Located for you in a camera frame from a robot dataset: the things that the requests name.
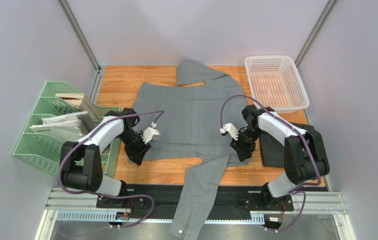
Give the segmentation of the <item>grey long sleeve shirt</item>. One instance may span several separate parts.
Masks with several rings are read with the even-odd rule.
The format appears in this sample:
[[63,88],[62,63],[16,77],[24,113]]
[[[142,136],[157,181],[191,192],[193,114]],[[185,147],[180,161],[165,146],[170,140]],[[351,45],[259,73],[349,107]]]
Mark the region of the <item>grey long sleeve shirt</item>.
[[176,85],[143,83],[133,109],[141,113],[136,131],[157,120],[160,137],[151,141],[144,160],[199,157],[202,163],[186,169],[183,189],[169,228],[182,240],[195,240],[209,216],[227,166],[240,165],[232,138],[220,133],[221,120],[238,129],[246,125],[247,105],[240,84],[230,75],[194,60],[176,68]]

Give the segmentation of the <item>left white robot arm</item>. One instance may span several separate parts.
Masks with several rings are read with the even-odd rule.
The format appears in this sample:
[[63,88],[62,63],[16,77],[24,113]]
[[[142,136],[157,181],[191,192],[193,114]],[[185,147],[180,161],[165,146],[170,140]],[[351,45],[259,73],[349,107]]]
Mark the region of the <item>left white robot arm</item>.
[[144,131],[134,131],[133,127],[139,121],[139,114],[132,108],[111,110],[85,137],[65,142],[58,171],[60,187],[70,194],[90,193],[111,199],[126,199],[126,183],[103,173],[101,156],[105,148],[118,138],[124,144],[128,158],[141,165],[144,155],[151,148],[150,141],[160,133],[156,130],[155,122]]

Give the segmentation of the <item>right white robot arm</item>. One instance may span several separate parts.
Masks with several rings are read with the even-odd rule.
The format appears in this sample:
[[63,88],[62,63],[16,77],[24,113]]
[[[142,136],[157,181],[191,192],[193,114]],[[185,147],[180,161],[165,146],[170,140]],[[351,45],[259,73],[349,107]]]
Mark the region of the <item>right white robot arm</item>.
[[307,131],[282,119],[273,109],[257,109],[246,106],[242,111],[246,127],[237,129],[233,124],[224,124],[221,134],[230,134],[230,146],[241,162],[252,157],[255,142],[269,134],[283,146],[284,172],[263,187],[264,195],[277,199],[299,189],[304,183],[320,180],[329,174],[330,167],[322,135]]

